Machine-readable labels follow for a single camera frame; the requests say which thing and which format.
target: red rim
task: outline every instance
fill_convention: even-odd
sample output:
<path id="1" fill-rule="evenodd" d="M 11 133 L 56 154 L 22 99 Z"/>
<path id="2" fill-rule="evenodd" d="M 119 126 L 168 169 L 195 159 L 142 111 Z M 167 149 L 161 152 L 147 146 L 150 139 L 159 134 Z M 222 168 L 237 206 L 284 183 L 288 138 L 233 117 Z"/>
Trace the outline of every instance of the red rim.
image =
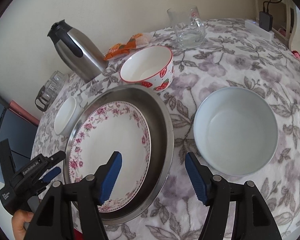
<path id="1" fill-rule="evenodd" d="M 122 78 L 122 76 L 121 76 L 121 70 L 122 70 L 122 68 L 121 68 L 121 69 L 120 69 L 120 72 L 119 72 L 119 75 L 120 75 L 120 78 L 121 78 L 124 82 L 127 82 L 127 83 L 139 83 L 139 82 L 145 81 L 145 80 L 147 80 L 147 79 L 149 79 L 149 78 L 152 78 L 152 77 L 154 77 L 155 75 L 159 74 L 164 68 L 166 68 L 166 67 L 170 64 L 170 62 L 171 62 L 171 60 L 172 60 L 172 57 L 173 57 L 173 53 L 172 53 L 172 50 L 171 50 L 171 49 L 169 49 L 169 48 L 166 47 L 166 46 L 161 46 L 161 45 L 151 46 L 151 47 L 144 48 L 144 49 L 150 49 L 150 48 L 152 48 L 152 47 L 164 47 L 164 48 L 167 48 L 168 50 L 170 50 L 171 57 L 170 57 L 169 62 L 168 62 L 162 69 L 160 69 L 156 74 L 154 74 L 154 75 L 152 75 L 152 76 L 150 76 L 150 77 L 147 77 L 147 78 L 145 78 L 145 79 L 142 79 L 142 80 L 137 80 L 137 81 L 126 81 L 126 80 L 124 80 L 124 79 Z"/>

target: bowl with red rim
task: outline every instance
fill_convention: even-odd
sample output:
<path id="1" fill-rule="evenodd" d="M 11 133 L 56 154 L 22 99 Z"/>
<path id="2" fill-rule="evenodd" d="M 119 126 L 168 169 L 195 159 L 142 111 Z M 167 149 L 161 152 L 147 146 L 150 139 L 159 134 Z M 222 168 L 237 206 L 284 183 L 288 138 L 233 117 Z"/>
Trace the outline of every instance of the bowl with red rim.
<path id="1" fill-rule="evenodd" d="M 126 83 L 161 92 L 171 84 L 173 73 L 171 49 L 165 46 L 152 46 L 129 57 L 120 70 L 120 78 Z"/>

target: finger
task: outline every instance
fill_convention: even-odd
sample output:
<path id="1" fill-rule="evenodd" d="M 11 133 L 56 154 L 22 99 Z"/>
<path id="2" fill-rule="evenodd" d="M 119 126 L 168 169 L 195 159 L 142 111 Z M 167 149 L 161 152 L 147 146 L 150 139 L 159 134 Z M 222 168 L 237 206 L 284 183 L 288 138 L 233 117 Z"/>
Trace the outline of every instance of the finger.
<path id="1" fill-rule="evenodd" d="M 11 219 L 12 231 L 16 240 L 23 240 L 26 230 L 23 227 L 24 222 L 30 222 L 33 217 L 32 212 L 17 210 Z"/>

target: metal basin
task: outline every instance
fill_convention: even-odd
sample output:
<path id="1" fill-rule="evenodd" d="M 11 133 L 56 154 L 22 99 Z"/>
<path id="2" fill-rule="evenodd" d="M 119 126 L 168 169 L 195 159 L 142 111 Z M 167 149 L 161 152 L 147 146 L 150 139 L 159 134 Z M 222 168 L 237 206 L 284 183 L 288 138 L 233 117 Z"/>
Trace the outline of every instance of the metal basin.
<path id="1" fill-rule="evenodd" d="M 149 126 L 152 148 L 148 173 L 139 192 L 123 208 L 109 213 L 100 213 L 103 223 L 106 225 L 125 223 L 140 215 L 151 205 L 167 179 L 174 146 L 170 114 L 157 94 L 138 85 L 124 85 L 110 89 L 91 102 L 68 138 L 63 168 L 66 183 L 70 183 L 69 155 L 75 134 L 95 109 L 113 101 L 129 102 L 143 113 Z"/>

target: glass pitcher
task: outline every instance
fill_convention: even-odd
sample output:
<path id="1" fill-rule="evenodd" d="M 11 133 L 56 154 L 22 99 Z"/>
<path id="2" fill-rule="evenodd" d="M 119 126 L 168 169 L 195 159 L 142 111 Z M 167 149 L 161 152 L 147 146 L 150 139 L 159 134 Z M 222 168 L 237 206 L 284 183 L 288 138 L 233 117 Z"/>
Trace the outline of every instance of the glass pitcher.
<path id="1" fill-rule="evenodd" d="M 170 8 L 167 13 L 180 47 L 195 48 L 204 42 L 205 26 L 195 5 Z"/>

